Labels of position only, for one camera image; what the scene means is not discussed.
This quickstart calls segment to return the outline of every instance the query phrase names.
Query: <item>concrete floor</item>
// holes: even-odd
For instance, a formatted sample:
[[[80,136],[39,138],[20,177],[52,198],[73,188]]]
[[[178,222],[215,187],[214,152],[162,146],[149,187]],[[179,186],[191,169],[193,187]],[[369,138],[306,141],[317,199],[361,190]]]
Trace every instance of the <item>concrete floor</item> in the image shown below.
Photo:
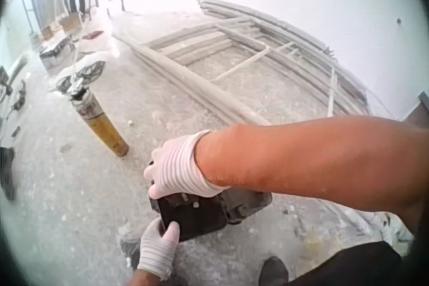
[[[126,25],[144,43],[211,19],[197,13],[127,14],[115,25]],[[99,28],[106,32],[84,41],[82,51],[112,53],[91,89],[130,145],[128,155],[116,157],[65,96],[47,91],[53,76],[47,76],[37,57],[14,83],[17,86],[19,78],[25,78],[27,102],[1,130],[1,144],[15,148],[17,183],[16,203],[0,195],[1,218],[25,272],[43,285],[124,285],[131,269],[119,240],[125,234],[139,236],[156,217],[143,178],[152,149],[178,135],[224,127],[112,39],[106,19],[95,19],[87,30]],[[211,77],[247,55],[229,49],[189,68]],[[309,94],[260,63],[219,86],[275,124],[326,113]],[[17,125],[21,132],[12,139]],[[340,224],[317,200],[275,195],[272,205],[240,225],[182,243],[175,267],[190,286],[256,285],[262,261],[270,255],[282,258],[296,277],[341,248],[380,239],[378,232],[363,234]]]

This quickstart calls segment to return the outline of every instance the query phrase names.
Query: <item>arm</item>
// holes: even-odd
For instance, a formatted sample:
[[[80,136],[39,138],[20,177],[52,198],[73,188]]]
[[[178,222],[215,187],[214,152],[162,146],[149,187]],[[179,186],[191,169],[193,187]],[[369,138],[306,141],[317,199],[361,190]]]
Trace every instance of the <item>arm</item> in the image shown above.
[[[205,135],[195,160],[216,186],[390,211],[415,230],[429,187],[429,131],[375,117],[236,125]]]
[[[135,271],[132,280],[128,286],[157,286],[161,279],[154,274],[138,269]]]

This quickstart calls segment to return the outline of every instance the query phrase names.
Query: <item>white work glove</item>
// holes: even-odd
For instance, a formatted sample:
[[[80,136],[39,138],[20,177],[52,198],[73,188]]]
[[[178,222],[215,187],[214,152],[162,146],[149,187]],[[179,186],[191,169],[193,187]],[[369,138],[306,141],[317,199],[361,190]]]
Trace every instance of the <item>white work glove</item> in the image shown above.
[[[160,279],[167,279],[172,272],[180,228],[177,222],[171,222],[166,233],[161,236],[160,227],[161,218],[156,218],[141,236],[137,269],[148,271]]]
[[[145,179],[155,183],[149,189],[149,196],[152,199],[179,192],[209,198],[227,188],[208,182],[195,164],[195,145],[209,132],[205,130],[193,135],[177,137],[152,151],[154,163],[144,171]]]

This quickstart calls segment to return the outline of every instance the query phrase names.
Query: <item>trouser leg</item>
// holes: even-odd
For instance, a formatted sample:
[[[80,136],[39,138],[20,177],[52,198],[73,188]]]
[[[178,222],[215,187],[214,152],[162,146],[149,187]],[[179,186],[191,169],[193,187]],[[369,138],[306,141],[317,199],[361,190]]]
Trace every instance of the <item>trouser leg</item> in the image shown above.
[[[386,242],[370,242],[343,249],[288,286],[391,285],[401,257]]]
[[[79,11],[85,14],[85,0],[79,0]]]
[[[70,11],[76,13],[78,11],[76,8],[76,0],[68,0],[68,2],[70,3]]]

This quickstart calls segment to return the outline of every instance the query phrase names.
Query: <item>shoe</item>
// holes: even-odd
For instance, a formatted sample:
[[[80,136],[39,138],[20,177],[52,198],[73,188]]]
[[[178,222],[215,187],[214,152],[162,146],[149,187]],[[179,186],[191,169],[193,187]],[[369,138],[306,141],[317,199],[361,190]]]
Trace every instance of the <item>shoe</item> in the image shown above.
[[[12,160],[15,157],[13,148],[0,147],[0,184],[6,198],[14,201],[16,197],[15,186],[12,178]]]
[[[259,274],[259,286],[283,286],[289,281],[289,272],[278,257],[272,256],[263,262]]]

